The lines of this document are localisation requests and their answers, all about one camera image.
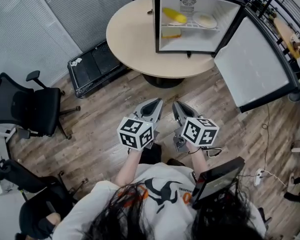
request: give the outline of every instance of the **electrical outlet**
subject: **electrical outlet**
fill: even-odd
[[[254,175],[254,182],[253,184],[255,186],[258,186],[261,182],[261,177],[262,177],[262,173],[264,172],[264,170],[262,168],[258,169],[256,172],[255,172],[255,175]]]

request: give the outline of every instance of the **open fridge door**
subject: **open fridge door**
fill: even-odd
[[[283,53],[260,20],[248,10],[214,62],[241,112],[279,99],[298,87]]]

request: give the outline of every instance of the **mini fridge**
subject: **mini fridge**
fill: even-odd
[[[165,8],[186,16],[186,23],[167,22]],[[152,11],[155,51],[211,54],[241,112],[298,89],[282,51],[243,0],[152,0]],[[206,27],[198,14],[213,21]],[[164,28],[178,28],[180,34],[163,38]]]

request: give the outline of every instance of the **beige tabletop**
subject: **beige tabletop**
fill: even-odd
[[[119,9],[106,29],[106,40],[119,61],[140,73],[160,78],[189,78],[214,67],[206,54],[156,53],[152,0],[135,0]]]
[[[276,30],[279,32],[279,35],[281,36],[282,40],[285,42],[286,47],[289,49],[291,55],[295,59],[300,58],[299,51],[294,49],[290,41],[290,38],[294,34],[294,31],[287,24],[285,24],[282,20],[278,18],[275,18],[273,23],[276,27]]]

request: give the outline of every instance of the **fridge fan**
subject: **fridge fan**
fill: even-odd
[[[196,0],[181,0],[180,12],[182,13],[193,13]]]

